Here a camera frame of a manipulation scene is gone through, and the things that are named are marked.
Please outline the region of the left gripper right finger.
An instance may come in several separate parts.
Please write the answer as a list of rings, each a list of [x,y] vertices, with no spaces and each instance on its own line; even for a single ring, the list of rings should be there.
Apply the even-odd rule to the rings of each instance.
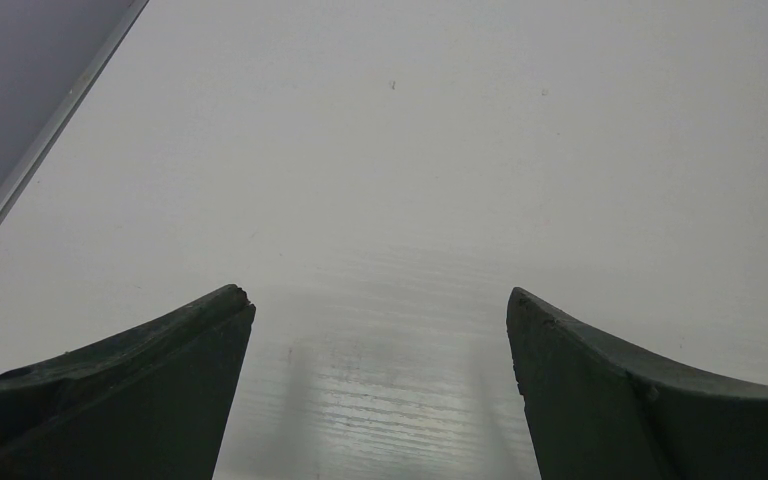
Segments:
[[[515,288],[517,387],[545,479],[768,479],[768,385],[661,356]]]

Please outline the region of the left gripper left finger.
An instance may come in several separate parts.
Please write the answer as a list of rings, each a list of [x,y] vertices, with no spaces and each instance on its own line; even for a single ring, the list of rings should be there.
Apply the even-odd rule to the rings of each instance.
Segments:
[[[0,374],[0,479],[209,479],[255,317],[229,284]]]

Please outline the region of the aluminium left side rail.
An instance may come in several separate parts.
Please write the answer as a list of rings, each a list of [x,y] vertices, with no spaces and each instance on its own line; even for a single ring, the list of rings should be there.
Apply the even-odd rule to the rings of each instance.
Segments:
[[[0,224],[146,6],[0,1]]]

